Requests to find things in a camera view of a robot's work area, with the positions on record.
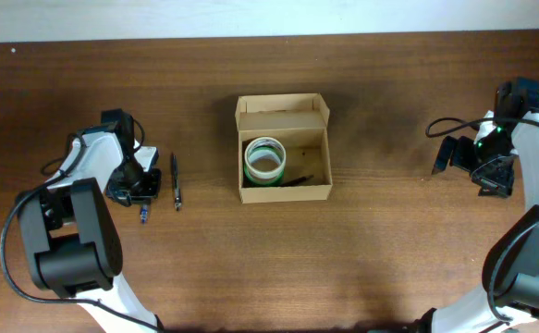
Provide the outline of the blue pen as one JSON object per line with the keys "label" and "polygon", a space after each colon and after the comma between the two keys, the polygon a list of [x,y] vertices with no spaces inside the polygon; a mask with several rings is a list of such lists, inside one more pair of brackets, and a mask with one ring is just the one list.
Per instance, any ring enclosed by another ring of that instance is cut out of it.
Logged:
{"label": "blue pen", "polygon": [[149,214],[150,214],[150,205],[143,204],[140,209],[140,221],[143,225],[147,223]]}

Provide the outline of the dark grey pen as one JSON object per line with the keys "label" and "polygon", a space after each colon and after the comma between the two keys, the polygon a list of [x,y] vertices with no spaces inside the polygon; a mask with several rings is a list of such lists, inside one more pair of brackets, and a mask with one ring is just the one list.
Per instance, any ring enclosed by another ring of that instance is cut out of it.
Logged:
{"label": "dark grey pen", "polygon": [[174,191],[174,205],[176,211],[179,212],[182,207],[182,195],[178,182],[178,161],[175,154],[171,154],[171,173]]}

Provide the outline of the black pen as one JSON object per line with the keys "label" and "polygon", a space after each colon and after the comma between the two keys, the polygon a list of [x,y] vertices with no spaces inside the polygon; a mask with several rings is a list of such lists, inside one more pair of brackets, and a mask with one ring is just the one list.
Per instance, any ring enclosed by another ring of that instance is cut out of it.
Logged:
{"label": "black pen", "polygon": [[293,180],[282,183],[281,187],[298,186],[298,185],[302,184],[303,182],[305,182],[307,180],[311,180],[311,179],[313,179],[313,175],[302,176],[302,177],[299,177],[299,178],[296,178],[296,179],[293,179]]}

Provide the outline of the brown cardboard box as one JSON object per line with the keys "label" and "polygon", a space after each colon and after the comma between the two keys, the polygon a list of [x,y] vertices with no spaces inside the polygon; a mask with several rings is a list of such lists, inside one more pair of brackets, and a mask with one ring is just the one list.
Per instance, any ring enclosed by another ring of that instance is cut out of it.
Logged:
{"label": "brown cardboard box", "polygon": [[[319,93],[241,96],[235,111],[241,201],[327,199],[333,186],[329,117],[330,109]],[[307,175],[313,179],[281,187]]]}

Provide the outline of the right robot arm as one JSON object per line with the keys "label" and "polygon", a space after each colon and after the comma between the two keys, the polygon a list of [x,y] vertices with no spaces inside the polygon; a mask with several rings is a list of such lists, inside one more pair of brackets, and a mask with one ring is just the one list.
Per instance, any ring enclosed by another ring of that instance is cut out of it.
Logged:
{"label": "right robot arm", "polygon": [[408,332],[507,332],[539,321],[539,82],[516,78],[499,85],[484,117],[459,120],[475,138],[442,138],[433,173],[466,171],[482,196],[508,198],[521,166],[525,214],[492,247],[481,283],[447,307],[430,309]]}

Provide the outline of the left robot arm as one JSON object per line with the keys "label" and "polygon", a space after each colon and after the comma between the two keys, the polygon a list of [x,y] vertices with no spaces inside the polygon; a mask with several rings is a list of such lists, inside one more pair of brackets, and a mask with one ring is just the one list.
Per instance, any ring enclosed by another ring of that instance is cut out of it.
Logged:
{"label": "left robot arm", "polygon": [[123,251],[106,200],[147,209],[157,198],[158,151],[135,137],[142,127],[121,109],[68,137],[62,164],[44,184],[22,192],[17,220],[33,284],[53,303],[77,304],[107,332],[161,332],[122,274]]}

